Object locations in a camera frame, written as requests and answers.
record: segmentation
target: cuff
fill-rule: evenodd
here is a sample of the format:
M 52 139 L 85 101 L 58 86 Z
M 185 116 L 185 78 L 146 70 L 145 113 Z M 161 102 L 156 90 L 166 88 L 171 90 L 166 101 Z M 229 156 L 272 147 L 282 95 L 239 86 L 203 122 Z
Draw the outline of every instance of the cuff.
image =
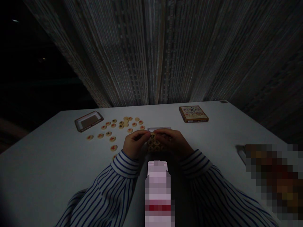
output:
M 205 173 L 212 166 L 212 163 L 197 149 L 189 157 L 180 161 L 180 166 L 186 178 L 192 179 Z
M 125 178 L 136 178 L 138 176 L 139 162 L 128 157 L 123 150 L 111 162 L 114 171 Z

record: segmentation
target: right hand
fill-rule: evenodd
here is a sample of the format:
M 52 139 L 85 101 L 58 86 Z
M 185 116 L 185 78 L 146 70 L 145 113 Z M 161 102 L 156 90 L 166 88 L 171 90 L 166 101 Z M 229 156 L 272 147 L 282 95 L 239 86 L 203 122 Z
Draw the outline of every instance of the right hand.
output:
M 194 152 L 181 132 L 172 129 L 157 129 L 154 131 L 156 139 L 167 146 L 173 154 L 182 159 Z

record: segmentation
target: shirt sleeve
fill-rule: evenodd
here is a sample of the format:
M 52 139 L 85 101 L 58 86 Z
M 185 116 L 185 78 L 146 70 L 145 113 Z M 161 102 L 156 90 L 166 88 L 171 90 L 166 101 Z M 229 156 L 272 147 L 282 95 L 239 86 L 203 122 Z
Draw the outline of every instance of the shirt sleeve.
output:
M 122 226 L 139 162 L 120 151 L 87 190 L 76 193 L 56 226 Z
M 254 199 L 235 188 L 196 150 L 180 162 L 190 182 L 199 226 L 278 226 Z

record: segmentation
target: board game box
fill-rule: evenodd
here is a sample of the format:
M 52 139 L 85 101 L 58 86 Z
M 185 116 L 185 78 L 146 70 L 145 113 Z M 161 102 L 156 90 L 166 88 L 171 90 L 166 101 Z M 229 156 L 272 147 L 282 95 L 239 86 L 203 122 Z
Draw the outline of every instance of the board game box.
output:
M 209 120 L 200 106 L 179 107 L 179 111 L 185 123 L 208 122 Z

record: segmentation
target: round wooden game piece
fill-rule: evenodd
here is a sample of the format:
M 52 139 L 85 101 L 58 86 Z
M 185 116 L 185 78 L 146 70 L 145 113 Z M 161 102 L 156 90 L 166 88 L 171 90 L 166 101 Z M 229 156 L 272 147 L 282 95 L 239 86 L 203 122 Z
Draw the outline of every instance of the round wooden game piece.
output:
M 90 136 L 86 137 L 86 139 L 87 139 L 87 140 L 92 140 L 93 137 L 94 137 L 93 135 L 90 135 Z
M 147 145 L 152 146 L 154 144 L 154 142 L 150 139 L 147 141 Z
M 100 134 L 98 135 L 98 138 L 99 138 L 99 139 L 102 139 L 103 136 L 104 136 L 104 134 L 103 134 L 103 133 L 100 133 Z
M 161 150 L 161 148 L 159 146 L 154 147 L 154 151 L 160 151 L 160 150 Z
M 110 142 L 114 142 L 114 141 L 116 141 L 116 137 L 111 137 Z
M 117 145 L 113 145 L 113 146 L 110 147 L 110 150 L 111 150 L 111 151 L 115 151 L 115 150 L 117 150 L 117 148 L 118 148 Z
M 156 134 L 155 133 L 151 133 L 151 140 L 155 140 L 156 139 Z

